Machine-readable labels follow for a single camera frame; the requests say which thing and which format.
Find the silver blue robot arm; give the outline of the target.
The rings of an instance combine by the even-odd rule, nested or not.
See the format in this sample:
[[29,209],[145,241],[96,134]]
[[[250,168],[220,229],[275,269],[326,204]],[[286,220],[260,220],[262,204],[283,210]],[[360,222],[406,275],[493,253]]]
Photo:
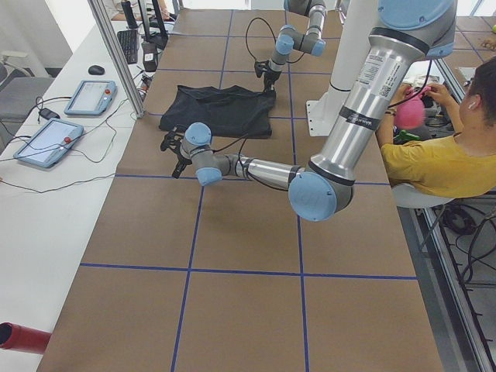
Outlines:
[[329,90],[308,103],[308,122],[326,136],[305,167],[222,155],[212,149],[213,124],[193,112],[173,119],[160,148],[177,156],[174,177],[187,166],[201,185],[226,175],[286,191],[293,210],[311,222],[344,209],[353,198],[354,169],[410,66],[451,53],[455,1],[352,1]]
[[284,1],[284,9],[308,18],[307,30],[300,33],[293,25],[284,25],[275,40],[273,53],[269,60],[255,61],[254,70],[258,78],[263,77],[263,92],[273,91],[282,68],[289,62],[293,50],[319,57],[325,49],[322,30],[326,19],[324,1]]

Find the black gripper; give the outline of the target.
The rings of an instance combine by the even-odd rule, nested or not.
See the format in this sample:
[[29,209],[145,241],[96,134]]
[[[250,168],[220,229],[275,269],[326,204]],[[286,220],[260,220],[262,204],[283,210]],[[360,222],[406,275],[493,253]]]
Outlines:
[[258,78],[263,77],[263,92],[274,93],[275,82],[281,76],[281,65],[276,64],[272,60],[256,61],[254,70]]
[[178,162],[176,163],[171,174],[171,177],[173,178],[179,178],[183,171],[186,169],[187,165],[191,164],[191,159],[189,157],[186,157],[181,152],[181,144],[183,138],[183,134],[171,130],[164,136],[164,139],[160,145],[160,150],[162,152],[171,150],[177,156]]

